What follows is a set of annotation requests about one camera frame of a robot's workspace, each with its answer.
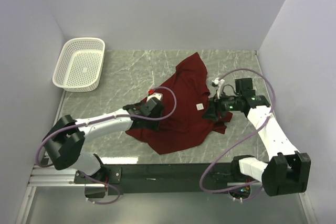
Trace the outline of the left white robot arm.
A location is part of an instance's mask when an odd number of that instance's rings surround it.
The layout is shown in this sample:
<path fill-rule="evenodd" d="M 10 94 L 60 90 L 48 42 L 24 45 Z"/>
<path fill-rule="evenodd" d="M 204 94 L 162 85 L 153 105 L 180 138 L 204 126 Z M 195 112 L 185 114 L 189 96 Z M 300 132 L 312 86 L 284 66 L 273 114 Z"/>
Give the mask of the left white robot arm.
<path fill-rule="evenodd" d="M 73 119 L 70 115 L 61 117 L 47 134 L 66 128 L 53 135 L 44 147 L 56 170 L 67 168 L 84 172 L 93 183 L 104 179 L 105 170 L 98 155 L 82 150 L 85 142 L 114 133 L 132 129 L 157 129 L 157 119 L 163 115 L 161 94 L 149 96 L 142 102 L 129 104 L 115 112 L 87 119 Z"/>

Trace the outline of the white perforated plastic basket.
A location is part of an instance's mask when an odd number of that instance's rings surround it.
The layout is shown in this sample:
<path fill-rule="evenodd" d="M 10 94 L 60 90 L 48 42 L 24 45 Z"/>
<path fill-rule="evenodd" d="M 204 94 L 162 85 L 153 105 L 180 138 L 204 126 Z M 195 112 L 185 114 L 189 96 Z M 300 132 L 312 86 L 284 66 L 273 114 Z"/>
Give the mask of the white perforated plastic basket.
<path fill-rule="evenodd" d="M 99 85 L 105 42 L 100 38 L 80 37 L 67 41 L 59 55 L 53 84 L 67 92 L 90 92 Z"/>

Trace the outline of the dark red t shirt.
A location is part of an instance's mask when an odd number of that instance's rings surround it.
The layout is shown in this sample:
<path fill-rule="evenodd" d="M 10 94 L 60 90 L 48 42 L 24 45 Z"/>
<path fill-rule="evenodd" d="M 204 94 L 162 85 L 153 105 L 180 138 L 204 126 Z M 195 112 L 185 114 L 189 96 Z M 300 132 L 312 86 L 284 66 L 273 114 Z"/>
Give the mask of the dark red t shirt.
<path fill-rule="evenodd" d="M 147 143 L 160 155 L 199 146 L 212 131 L 224 134 L 232 113 L 216 122 L 202 117 L 209 105 L 206 79 L 207 69 L 198 53 L 181 61 L 159 90 L 163 94 L 163 114 L 172 115 L 160 120 L 157 130 L 134 129 L 126 134 Z"/>

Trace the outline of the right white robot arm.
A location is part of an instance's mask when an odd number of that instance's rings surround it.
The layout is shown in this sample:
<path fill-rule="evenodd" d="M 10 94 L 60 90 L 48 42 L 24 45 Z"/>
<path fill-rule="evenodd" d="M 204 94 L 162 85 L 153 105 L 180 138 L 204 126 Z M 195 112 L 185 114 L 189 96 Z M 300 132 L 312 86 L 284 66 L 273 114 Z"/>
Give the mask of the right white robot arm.
<path fill-rule="evenodd" d="M 224 92 L 225 81 L 216 78 L 217 88 L 203 118 L 218 121 L 231 111 L 242 112 L 256 129 L 266 149 L 269 161 L 262 162 L 251 155 L 234 157 L 230 175 L 241 182 L 246 177 L 261 182 L 268 196 L 304 193 L 307 189 L 311 159 L 289 141 L 278 124 L 272 107 L 263 95 L 257 95 L 252 78 L 235 81 L 234 95 Z"/>

